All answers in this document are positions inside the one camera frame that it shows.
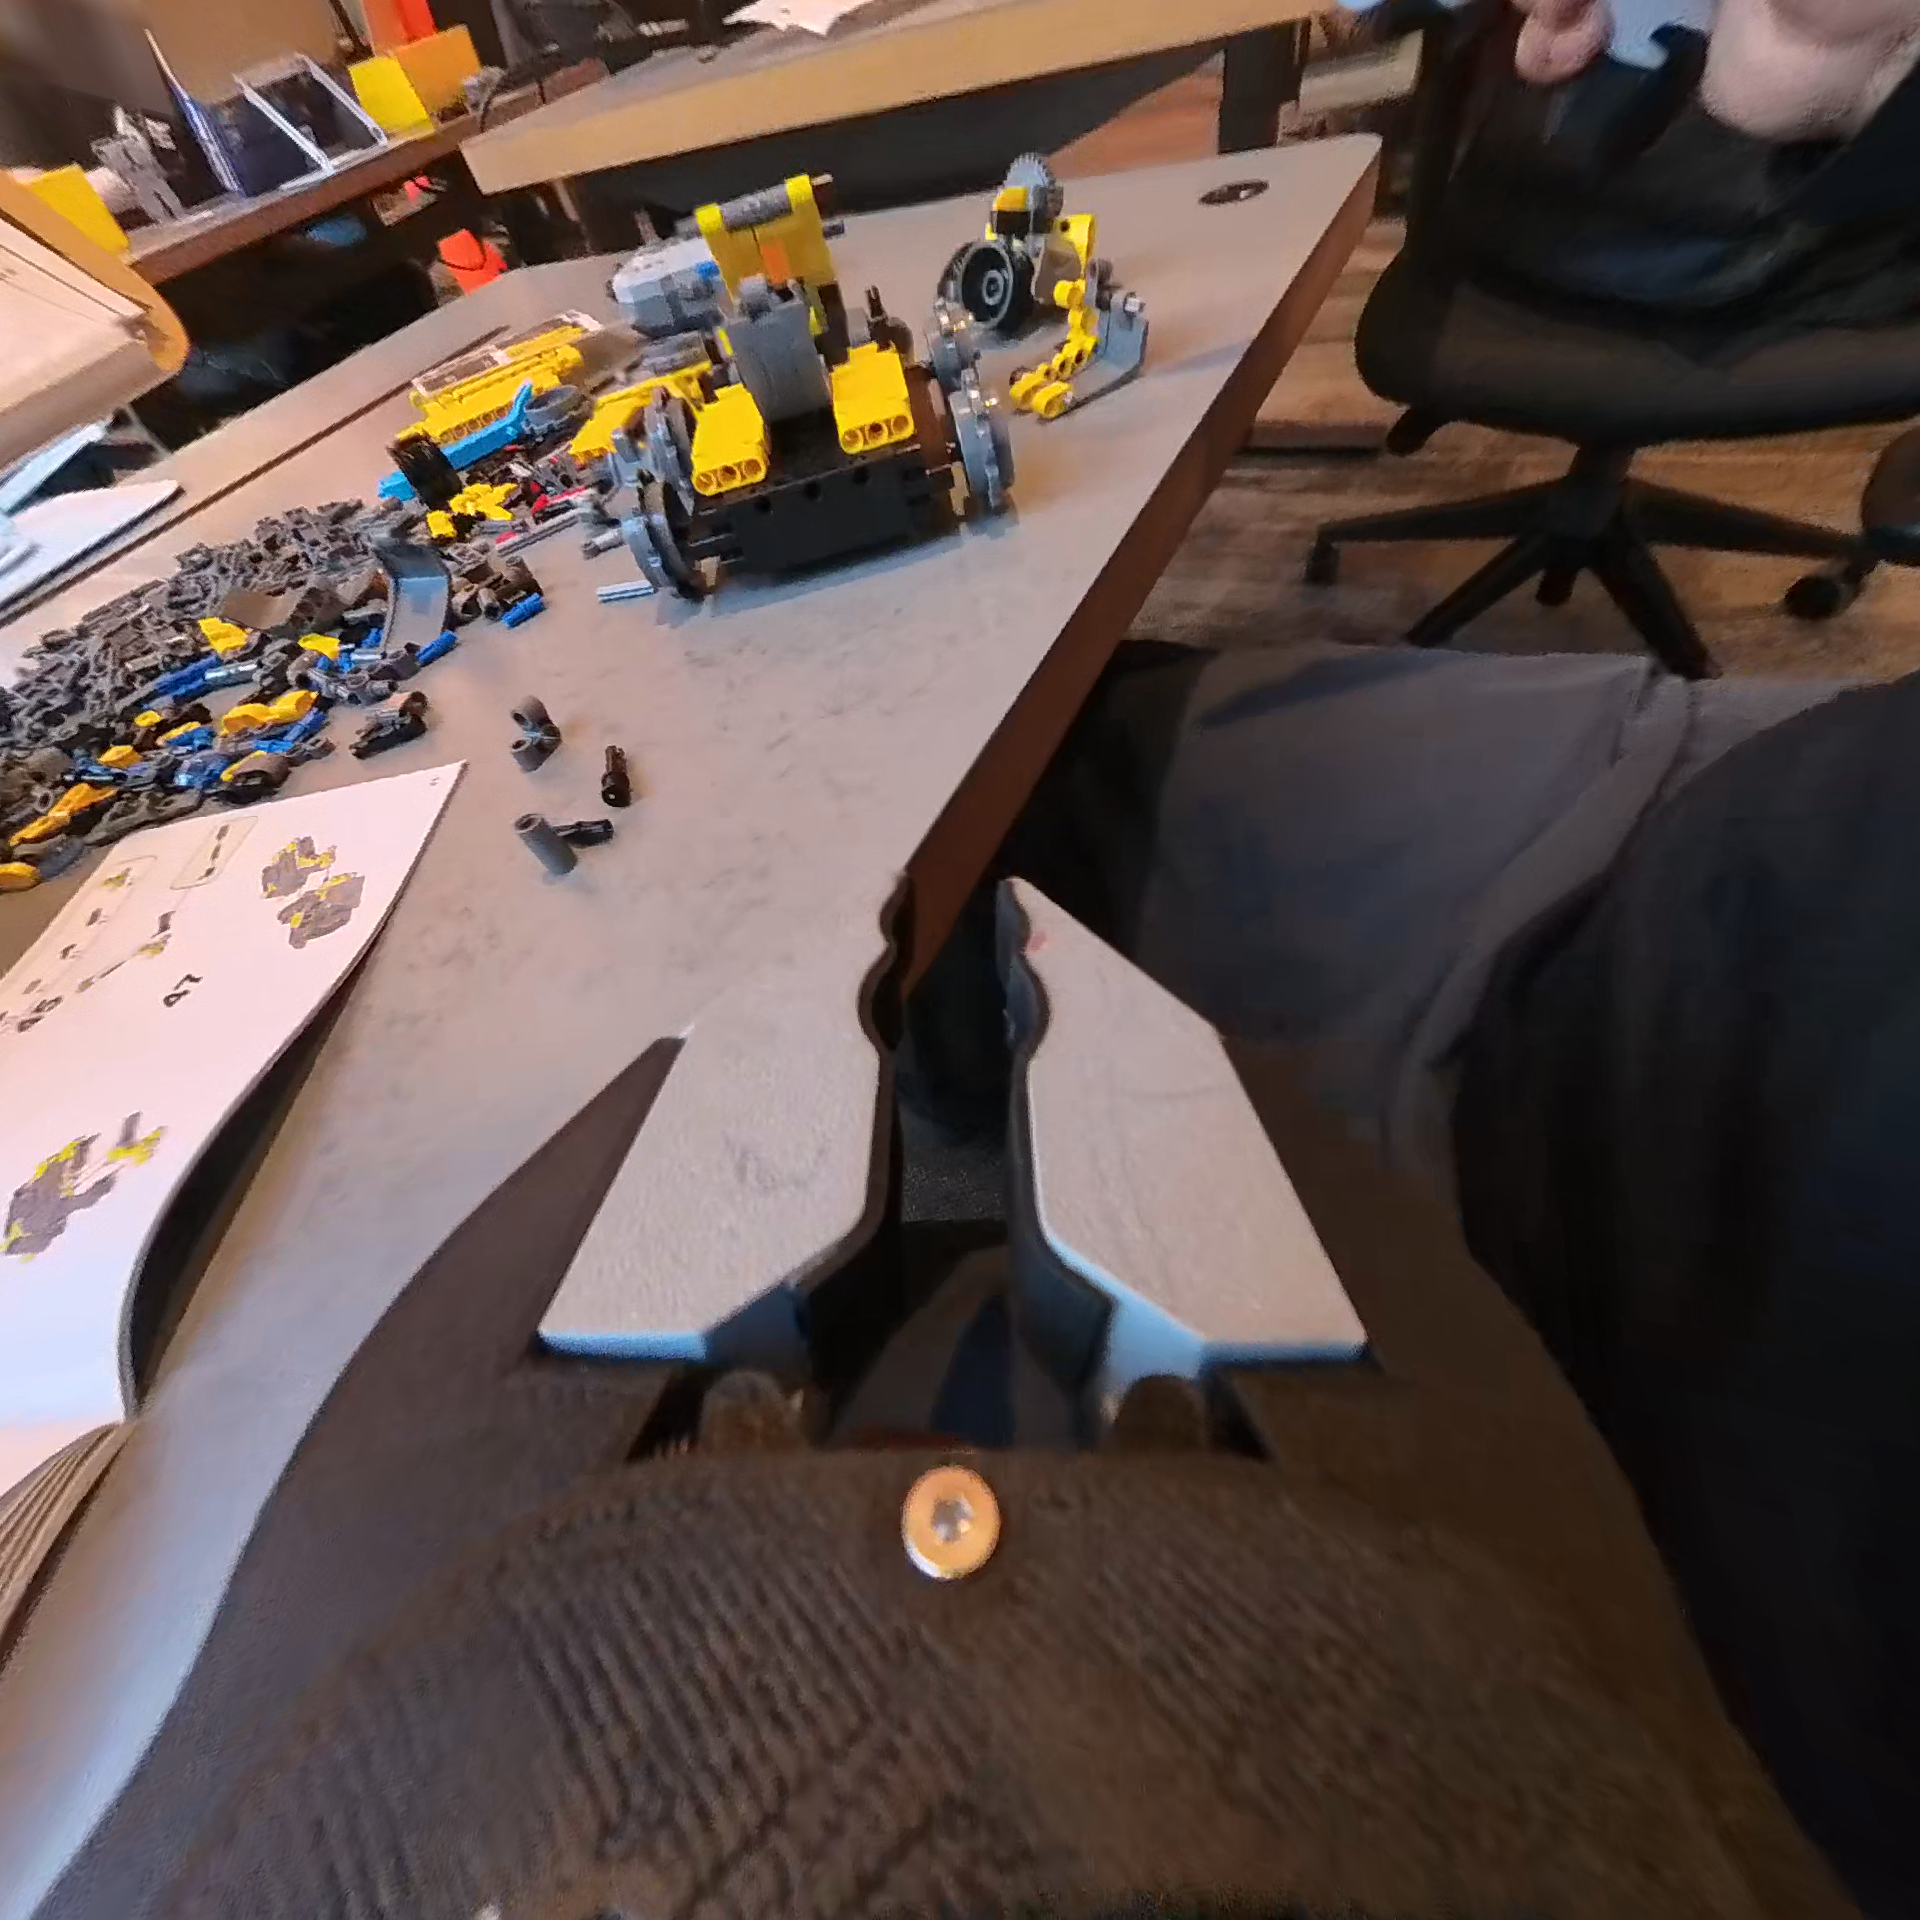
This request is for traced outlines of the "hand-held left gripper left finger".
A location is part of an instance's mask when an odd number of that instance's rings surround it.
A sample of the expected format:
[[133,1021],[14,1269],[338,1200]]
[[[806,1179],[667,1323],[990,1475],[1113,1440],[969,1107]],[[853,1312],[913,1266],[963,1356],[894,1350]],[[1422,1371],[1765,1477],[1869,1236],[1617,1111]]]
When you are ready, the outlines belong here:
[[805,1364],[810,1294],[879,1223],[884,878],[692,1016],[538,1325],[572,1360]]

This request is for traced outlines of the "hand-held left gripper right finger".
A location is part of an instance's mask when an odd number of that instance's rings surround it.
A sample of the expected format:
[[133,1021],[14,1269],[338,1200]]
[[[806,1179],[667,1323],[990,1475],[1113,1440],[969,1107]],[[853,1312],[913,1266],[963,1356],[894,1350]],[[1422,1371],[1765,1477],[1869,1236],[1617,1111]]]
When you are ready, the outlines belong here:
[[1146,1380],[1338,1368],[1369,1334],[1209,1019],[1001,885],[1018,1322],[1100,1432]]

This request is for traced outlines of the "instruction booklet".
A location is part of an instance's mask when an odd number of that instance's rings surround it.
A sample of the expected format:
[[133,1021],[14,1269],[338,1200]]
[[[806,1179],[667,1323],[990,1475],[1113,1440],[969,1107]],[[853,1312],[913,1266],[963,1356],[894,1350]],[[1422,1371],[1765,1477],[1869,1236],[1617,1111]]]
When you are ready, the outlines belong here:
[[461,773],[135,831],[5,974],[5,1630],[137,1414],[165,1214],[362,963]]

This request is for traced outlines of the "person's right forearm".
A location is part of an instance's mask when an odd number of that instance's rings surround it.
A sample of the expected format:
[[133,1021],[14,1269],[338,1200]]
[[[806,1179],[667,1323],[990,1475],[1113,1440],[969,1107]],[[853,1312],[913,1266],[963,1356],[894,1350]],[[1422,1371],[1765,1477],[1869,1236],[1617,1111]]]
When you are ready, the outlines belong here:
[[1782,202],[1796,246],[1830,248],[1909,236],[1918,219],[1918,70],[1873,118],[1825,152]]

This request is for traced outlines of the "person's right hand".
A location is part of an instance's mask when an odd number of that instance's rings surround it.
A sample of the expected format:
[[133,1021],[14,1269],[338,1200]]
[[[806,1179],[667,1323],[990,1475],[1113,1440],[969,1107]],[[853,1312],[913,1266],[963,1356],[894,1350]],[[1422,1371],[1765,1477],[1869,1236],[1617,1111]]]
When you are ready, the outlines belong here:
[[1703,31],[1695,95],[1763,139],[1852,136],[1916,68],[1916,2],[1517,2],[1515,66],[1567,83],[1597,58],[1660,64],[1655,31]]

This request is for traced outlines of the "person's blue trouser leg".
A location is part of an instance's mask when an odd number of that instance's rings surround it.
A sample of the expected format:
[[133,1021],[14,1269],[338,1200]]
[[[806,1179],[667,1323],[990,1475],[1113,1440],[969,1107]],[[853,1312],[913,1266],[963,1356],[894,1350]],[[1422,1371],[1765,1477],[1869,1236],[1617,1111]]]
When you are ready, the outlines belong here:
[[1721,755],[1859,678],[1643,656],[1121,647],[998,861],[1438,1178],[1498,957]]

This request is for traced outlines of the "black chair base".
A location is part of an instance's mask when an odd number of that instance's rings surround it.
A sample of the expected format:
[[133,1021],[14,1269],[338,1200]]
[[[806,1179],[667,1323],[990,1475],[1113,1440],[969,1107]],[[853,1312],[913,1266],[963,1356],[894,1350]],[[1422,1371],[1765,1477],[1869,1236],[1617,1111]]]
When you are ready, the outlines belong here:
[[1333,519],[1311,535],[1308,584],[1333,584],[1354,544],[1483,544],[1499,550],[1419,615],[1418,650],[1452,642],[1526,584],[1562,608],[1591,576],[1633,632],[1685,680],[1717,674],[1657,549],[1811,560],[1782,608],[1826,619],[1849,608],[1881,554],[1865,533],[1738,507],[1635,476],[1649,447],[1741,444],[1916,419],[1916,316],[1772,332],[1735,327],[1710,352],[1650,316],[1543,302],[1477,280],[1435,221],[1407,221],[1356,327],[1372,396],[1402,406],[1388,447],[1413,453],[1446,424],[1572,451],[1550,483],[1422,510]]

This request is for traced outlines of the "yellow grey brick vehicle model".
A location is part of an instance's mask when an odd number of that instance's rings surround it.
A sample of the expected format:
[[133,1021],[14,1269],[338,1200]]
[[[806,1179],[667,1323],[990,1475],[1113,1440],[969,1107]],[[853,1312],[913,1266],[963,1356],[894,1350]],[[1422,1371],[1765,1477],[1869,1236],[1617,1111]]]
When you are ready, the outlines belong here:
[[843,299],[829,176],[789,176],[698,207],[725,317],[637,344],[637,382],[572,444],[604,469],[604,516],[646,592],[700,604],[729,574],[826,568],[939,533],[954,490],[1004,512],[1012,437],[946,299],[914,334],[879,290]]

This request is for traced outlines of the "grey table with black legs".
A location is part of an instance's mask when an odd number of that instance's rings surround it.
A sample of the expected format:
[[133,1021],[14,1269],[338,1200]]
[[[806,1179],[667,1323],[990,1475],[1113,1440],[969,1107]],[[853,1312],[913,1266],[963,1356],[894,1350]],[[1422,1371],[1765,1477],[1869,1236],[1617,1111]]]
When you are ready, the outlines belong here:
[[913,5],[841,31],[749,31],[652,55],[469,135],[473,182],[500,199],[564,186],[590,251],[793,174],[827,174],[841,210],[941,202],[1021,152],[1054,155],[1140,99],[1228,58],[1246,72],[1246,147],[1275,136],[1299,87],[1308,2]]

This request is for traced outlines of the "pile of loose brick parts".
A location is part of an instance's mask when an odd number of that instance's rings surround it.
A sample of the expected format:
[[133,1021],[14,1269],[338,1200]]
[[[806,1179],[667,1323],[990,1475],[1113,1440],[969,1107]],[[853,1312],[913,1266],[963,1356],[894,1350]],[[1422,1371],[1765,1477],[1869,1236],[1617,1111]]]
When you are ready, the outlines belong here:
[[477,466],[442,512],[375,493],[269,514],[38,636],[5,680],[5,894],[133,831],[275,797],[334,752],[334,712],[355,738],[466,627],[542,613],[524,554],[602,507],[604,469],[569,447],[631,396],[637,352],[606,327],[569,380],[586,421]]

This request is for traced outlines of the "blue brick separator tool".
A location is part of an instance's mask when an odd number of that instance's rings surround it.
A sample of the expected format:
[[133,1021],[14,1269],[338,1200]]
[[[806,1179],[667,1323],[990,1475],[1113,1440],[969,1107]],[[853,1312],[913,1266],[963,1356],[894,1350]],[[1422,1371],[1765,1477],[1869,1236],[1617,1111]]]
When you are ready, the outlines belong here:
[[[507,416],[481,427],[477,432],[471,432],[465,439],[435,439],[461,469],[466,484],[466,476],[477,466],[492,461],[494,456],[507,453],[515,445],[527,440],[551,440],[562,429],[572,429],[581,421],[586,421],[586,414],[588,392],[573,383],[564,383],[542,398],[522,390],[518,403]],[[395,466],[377,483],[375,495],[381,500],[414,500],[405,483],[397,478]]]

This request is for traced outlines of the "printed sticker sheet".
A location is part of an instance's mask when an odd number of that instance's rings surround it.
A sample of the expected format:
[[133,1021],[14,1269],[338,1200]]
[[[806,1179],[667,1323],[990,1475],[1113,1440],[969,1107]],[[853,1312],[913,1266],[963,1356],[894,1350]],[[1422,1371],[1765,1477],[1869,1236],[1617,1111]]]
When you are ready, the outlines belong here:
[[527,327],[516,327],[495,339],[475,343],[466,352],[420,370],[414,376],[410,392],[414,396],[414,405],[422,410],[422,403],[433,400],[446,386],[469,374],[506,366],[525,352],[538,352],[548,344],[575,344],[586,359],[586,344],[604,332],[604,323],[586,316],[583,311],[561,311]]

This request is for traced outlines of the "white clipboard stand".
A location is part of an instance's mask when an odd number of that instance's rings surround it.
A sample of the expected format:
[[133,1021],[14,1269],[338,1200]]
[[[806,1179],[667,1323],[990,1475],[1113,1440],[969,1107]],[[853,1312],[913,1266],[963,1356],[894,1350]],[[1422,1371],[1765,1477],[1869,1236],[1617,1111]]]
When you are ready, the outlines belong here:
[[3,608],[27,599],[53,578],[118,539],[178,498],[178,483],[135,483],[27,502],[5,492]]

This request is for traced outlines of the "clipboard with instruction sheet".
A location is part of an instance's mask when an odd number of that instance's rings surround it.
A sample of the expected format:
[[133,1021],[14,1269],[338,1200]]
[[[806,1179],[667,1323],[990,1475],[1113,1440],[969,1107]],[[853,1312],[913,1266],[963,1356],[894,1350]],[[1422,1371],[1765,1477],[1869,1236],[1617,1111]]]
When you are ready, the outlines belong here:
[[185,366],[187,336],[166,299],[125,260],[125,239],[92,190],[85,224],[3,174],[3,463],[95,424]]

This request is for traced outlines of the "shelf of coloured storage bins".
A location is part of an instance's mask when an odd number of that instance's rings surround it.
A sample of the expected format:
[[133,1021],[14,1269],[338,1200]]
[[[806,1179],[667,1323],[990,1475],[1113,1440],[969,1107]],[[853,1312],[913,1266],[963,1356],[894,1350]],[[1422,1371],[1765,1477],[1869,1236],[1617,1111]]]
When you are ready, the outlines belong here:
[[5,178],[154,280],[459,152],[483,75],[430,5],[3,5]]

